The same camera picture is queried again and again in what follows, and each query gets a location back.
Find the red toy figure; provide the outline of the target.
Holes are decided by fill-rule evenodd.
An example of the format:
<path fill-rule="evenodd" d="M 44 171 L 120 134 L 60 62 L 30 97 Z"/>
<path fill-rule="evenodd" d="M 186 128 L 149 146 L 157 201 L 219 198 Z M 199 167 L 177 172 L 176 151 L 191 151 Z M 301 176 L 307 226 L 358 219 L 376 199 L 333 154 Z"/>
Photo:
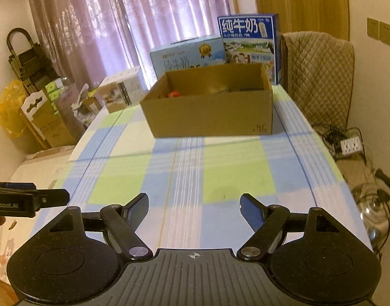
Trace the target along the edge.
<path fill-rule="evenodd" d="M 177 91 L 172 91 L 172 92 L 169 92 L 168 94 L 165 95 L 165 97 L 167 97 L 167 98 L 173 98 L 173 97 L 179 97 L 179 96 L 180 96 L 180 94 Z"/>

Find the quilted beige chair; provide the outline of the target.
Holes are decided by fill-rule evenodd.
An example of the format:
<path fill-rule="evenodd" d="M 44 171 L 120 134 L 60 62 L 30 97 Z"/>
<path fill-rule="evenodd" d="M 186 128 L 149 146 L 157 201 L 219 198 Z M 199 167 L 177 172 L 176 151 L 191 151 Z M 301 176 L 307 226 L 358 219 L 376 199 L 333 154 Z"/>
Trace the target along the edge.
<path fill-rule="evenodd" d="M 281 43 L 283 85 L 308 122 L 346 128 L 355 71 L 352 43 L 313 31 L 284 33 Z"/>

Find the wall socket pair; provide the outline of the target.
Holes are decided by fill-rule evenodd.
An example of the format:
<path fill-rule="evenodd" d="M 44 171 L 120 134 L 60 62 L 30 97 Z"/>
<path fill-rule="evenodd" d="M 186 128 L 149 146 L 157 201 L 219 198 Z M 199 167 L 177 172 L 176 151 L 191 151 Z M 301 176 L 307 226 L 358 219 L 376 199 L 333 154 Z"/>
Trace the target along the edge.
<path fill-rule="evenodd" d="M 367 35 L 377 41 L 390 46 L 390 24 L 367 18 Z"/>

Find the brown cardboard box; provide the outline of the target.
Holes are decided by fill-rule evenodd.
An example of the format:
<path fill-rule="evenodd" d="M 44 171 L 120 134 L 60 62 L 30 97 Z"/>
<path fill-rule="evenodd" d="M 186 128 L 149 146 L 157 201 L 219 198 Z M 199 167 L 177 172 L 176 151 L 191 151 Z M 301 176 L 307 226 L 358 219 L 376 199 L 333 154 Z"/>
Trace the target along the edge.
<path fill-rule="evenodd" d="M 179 97 L 166 94 L 179 92 Z M 166 72 L 140 102 L 154 137 L 272 133 L 273 90 L 261 63 Z"/>

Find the brown cardboard carton left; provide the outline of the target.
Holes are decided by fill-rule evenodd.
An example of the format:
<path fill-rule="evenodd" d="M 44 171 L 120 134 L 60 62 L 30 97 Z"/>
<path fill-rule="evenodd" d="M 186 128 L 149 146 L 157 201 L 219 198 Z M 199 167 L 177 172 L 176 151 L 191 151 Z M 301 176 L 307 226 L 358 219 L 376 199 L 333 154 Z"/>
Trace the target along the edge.
<path fill-rule="evenodd" d="M 43 149 L 72 146 L 77 139 L 43 91 L 31 93 L 20 108 L 26 126 Z"/>

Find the open box of clutter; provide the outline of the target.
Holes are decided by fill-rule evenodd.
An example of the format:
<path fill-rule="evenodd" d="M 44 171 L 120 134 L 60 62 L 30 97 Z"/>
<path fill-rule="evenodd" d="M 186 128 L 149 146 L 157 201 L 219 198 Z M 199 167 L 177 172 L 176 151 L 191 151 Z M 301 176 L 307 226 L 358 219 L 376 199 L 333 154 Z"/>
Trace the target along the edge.
<path fill-rule="evenodd" d="M 64 86 L 55 100 L 59 114 L 71 131 L 87 129 L 102 110 L 102 103 L 88 84 L 78 89 L 75 84 Z"/>

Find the white appliance product box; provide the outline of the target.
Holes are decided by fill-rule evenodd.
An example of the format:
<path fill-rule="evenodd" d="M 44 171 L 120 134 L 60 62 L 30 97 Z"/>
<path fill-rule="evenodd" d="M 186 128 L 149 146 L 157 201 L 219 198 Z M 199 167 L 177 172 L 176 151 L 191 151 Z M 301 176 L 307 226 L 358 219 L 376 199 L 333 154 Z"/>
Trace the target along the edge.
<path fill-rule="evenodd" d="M 144 77 L 139 66 L 107 76 L 97 87 L 96 94 L 109 113 L 139 104 L 147 93 Z"/>

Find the yellow plastic bag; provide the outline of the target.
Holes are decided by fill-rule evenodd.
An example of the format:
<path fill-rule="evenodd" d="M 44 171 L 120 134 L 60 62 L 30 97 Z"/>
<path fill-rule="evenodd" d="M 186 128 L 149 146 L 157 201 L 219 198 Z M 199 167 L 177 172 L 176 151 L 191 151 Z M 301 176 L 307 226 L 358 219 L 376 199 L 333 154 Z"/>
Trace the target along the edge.
<path fill-rule="evenodd" d="M 11 138 L 21 137 L 26 130 L 20 112 L 27 97 L 20 80 L 12 80 L 0 95 L 0 125 Z"/>

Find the green tissue pack stack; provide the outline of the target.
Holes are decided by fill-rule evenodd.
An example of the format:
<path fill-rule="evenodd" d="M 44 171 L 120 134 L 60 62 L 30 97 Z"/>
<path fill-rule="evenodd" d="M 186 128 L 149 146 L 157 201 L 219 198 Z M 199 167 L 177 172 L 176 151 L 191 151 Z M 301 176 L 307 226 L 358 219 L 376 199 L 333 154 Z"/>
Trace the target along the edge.
<path fill-rule="evenodd" d="M 52 108 L 56 113 L 58 110 L 55 101 L 66 91 L 64 80 L 62 78 L 57 78 L 56 80 L 51 81 L 45 86 L 45 91 L 51 101 Z"/>

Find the light blue milk carton box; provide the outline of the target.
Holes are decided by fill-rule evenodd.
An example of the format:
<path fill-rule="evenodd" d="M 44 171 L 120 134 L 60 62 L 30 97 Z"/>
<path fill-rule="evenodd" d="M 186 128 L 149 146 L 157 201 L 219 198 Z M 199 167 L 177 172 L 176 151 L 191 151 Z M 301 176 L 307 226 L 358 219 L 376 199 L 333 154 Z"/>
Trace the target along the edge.
<path fill-rule="evenodd" d="M 224 64 L 226 56 L 222 38 L 207 35 L 153 48 L 150 60 L 160 79 L 169 71 Z"/>

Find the black folding cart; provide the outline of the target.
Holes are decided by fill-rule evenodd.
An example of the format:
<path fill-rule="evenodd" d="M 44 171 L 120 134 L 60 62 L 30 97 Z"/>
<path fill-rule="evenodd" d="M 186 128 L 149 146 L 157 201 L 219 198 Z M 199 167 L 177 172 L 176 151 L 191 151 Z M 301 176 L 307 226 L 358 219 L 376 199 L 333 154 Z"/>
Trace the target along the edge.
<path fill-rule="evenodd" d="M 11 38 L 17 33 L 21 33 L 30 45 L 29 50 L 20 54 L 16 53 L 11 43 Z M 28 95 L 43 90 L 46 85 L 59 78 L 51 60 L 44 53 L 41 45 L 32 41 L 27 30 L 13 28 L 7 35 L 6 44 L 11 53 L 9 64 Z"/>

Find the checkered bed sheet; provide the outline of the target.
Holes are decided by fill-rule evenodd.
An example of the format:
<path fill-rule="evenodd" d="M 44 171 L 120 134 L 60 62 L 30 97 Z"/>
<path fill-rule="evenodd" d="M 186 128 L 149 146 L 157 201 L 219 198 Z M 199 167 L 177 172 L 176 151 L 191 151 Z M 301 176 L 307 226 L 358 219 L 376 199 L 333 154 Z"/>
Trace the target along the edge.
<path fill-rule="evenodd" d="M 146 193 L 150 207 L 138 234 L 152 249 L 238 249 L 251 236 L 242 194 L 293 212 L 322 207 L 368 243 L 323 141 L 282 87 L 273 93 L 273 131 L 266 136 L 155 138 L 139 106 L 103 110 L 66 163 L 46 160 L 35 171 L 35 184 L 67 189 L 83 211 Z"/>

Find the white power strip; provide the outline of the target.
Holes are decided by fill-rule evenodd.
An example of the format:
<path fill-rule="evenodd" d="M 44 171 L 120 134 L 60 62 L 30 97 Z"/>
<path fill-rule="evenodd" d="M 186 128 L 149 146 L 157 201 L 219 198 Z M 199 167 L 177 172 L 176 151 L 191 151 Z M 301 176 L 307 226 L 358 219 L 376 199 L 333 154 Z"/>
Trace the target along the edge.
<path fill-rule="evenodd" d="M 362 152 L 363 150 L 362 140 L 359 136 L 343 139 L 340 142 L 340 145 L 343 156 L 349 156 L 355 153 Z"/>

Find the dark blue milk carton box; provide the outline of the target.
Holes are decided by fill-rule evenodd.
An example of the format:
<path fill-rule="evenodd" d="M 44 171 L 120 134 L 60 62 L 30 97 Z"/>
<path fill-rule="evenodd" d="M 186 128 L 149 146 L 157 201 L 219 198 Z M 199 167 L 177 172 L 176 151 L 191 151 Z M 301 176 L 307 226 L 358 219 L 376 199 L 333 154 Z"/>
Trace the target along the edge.
<path fill-rule="evenodd" d="M 227 63 L 261 63 L 271 84 L 282 78 L 277 14 L 245 14 L 218 17 Z"/>

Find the pink curtain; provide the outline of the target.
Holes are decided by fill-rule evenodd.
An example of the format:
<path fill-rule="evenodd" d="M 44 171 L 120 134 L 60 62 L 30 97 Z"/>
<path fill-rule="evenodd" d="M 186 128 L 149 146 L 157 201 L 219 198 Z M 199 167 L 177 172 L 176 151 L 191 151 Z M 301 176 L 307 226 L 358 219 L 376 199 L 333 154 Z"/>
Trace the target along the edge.
<path fill-rule="evenodd" d="M 228 0 L 29 0 L 36 33 L 59 75 L 98 86 L 138 66 L 156 76 L 153 48 L 218 33 Z"/>

